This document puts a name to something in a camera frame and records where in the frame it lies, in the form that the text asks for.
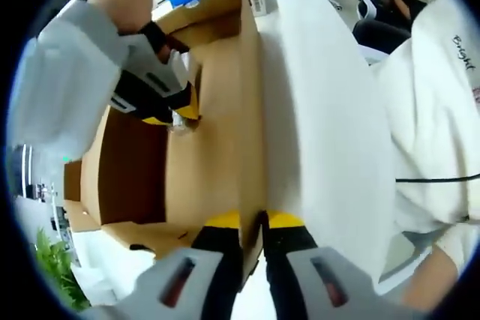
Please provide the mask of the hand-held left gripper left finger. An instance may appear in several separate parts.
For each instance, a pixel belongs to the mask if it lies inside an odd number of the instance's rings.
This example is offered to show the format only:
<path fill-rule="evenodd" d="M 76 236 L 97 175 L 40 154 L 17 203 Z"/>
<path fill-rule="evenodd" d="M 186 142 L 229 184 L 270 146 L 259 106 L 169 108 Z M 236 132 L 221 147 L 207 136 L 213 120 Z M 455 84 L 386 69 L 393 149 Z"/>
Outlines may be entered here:
<path fill-rule="evenodd" d="M 211 218 L 190 247 L 158 260 L 134 290 L 112 306 L 96 306 L 85 319 L 229 319 L 242 285 L 239 213 Z"/>

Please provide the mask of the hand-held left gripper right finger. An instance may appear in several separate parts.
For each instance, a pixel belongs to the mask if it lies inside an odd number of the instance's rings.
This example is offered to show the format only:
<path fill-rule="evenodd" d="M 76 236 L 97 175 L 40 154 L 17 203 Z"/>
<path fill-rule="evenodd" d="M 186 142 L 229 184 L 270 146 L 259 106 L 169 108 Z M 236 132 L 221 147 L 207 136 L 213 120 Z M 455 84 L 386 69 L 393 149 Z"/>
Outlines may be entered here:
<path fill-rule="evenodd" d="M 377 295 L 370 277 L 336 250 L 318 247 L 298 218 L 262 211 L 258 223 L 278 319 L 416 318 Z"/>

